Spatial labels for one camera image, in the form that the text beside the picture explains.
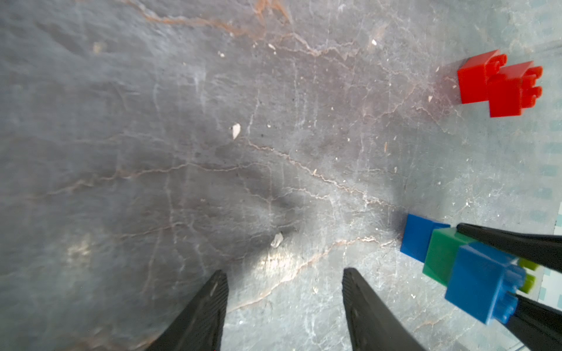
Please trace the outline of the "green long lego brick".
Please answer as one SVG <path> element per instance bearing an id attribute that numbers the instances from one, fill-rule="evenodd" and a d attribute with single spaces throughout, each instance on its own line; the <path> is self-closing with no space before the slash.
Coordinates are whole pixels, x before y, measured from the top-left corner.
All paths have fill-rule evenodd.
<path id="1" fill-rule="evenodd" d="M 459 248 L 474 242 L 456 228 L 439 228 L 432 232 L 424 262 L 423 274 L 447 286 Z"/>

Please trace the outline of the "lime green lego brick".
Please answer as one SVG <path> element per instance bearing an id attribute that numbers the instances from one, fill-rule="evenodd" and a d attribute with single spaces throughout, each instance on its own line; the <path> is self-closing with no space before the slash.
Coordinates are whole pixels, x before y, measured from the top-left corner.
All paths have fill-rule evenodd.
<path id="1" fill-rule="evenodd" d="M 518 260 L 518 266 L 525 271 L 525 282 L 523 286 L 520 288 L 520 291 L 522 291 L 525 294 L 529 294 L 534 288 L 534 285 L 536 283 L 537 278 L 535 273 L 539 268 L 539 264 L 534 263 L 530 260 L 526 260 L 524 258 L 520 258 Z"/>

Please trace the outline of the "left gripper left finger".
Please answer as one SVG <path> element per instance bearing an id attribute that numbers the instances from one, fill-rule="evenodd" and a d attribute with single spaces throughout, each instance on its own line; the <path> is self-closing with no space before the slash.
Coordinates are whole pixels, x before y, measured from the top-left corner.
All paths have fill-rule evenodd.
<path id="1" fill-rule="evenodd" d="M 147 351 L 219 350 L 228 305 L 228 277 L 217 270 Z"/>

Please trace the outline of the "red lego brick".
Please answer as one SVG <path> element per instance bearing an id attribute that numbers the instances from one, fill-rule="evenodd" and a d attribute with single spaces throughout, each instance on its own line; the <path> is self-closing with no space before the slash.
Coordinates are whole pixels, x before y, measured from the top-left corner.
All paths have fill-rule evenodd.
<path id="1" fill-rule="evenodd" d="M 462 104 L 487 102 L 488 80 L 499 73 L 506 65 L 508 56 L 499 50 L 471 57 L 458 70 L 460 97 Z"/>
<path id="2" fill-rule="evenodd" d="M 542 96 L 537 81 L 543 67 L 532 61 L 502 67 L 487 84 L 491 118 L 521 116 L 525 109 L 533 108 Z"/>

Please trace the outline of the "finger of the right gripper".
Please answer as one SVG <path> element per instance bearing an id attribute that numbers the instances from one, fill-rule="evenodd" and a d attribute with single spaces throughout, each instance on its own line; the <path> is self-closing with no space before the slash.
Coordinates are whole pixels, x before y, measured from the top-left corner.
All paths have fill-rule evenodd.
<path id="1" fill-rule="evenodd" d="M 458 224 L 457 231 L 503 252 L 561 272 L 559 235 L 515 233 L 468 223 Z"/>
<path id="2" fill-rule="evenodd" d="M 505 324 L 529 350 L 561 351 L 561 311 L 510 293 L 518 304 Z"/>

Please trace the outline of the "blue lego brick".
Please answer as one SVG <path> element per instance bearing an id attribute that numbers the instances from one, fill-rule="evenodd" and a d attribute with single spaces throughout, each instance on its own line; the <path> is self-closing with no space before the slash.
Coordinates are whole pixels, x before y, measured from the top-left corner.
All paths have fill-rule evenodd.
<path id="1" fill-rule="evenodd" d="M 451 225 L 435 222 L 414 214 L 408 214 L 403 232 L 400 251 L 419 262 L 424 263 L 435 229 L 450 228 Z"/>
<path id="2" fill-rule="evenodd" d="M 526 276 L 515 256 L 475 241 L 459 248 L 445 299 L 484 324 L 505 324 Z"/>

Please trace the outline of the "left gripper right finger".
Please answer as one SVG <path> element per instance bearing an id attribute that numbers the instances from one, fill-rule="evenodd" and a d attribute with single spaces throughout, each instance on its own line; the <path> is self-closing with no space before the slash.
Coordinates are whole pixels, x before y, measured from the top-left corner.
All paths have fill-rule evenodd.
<path id="1" fill-rule="evenodd" d="M 424 349 L 355 268 L 344 269 L 342 296 L 353 351 Z"/>

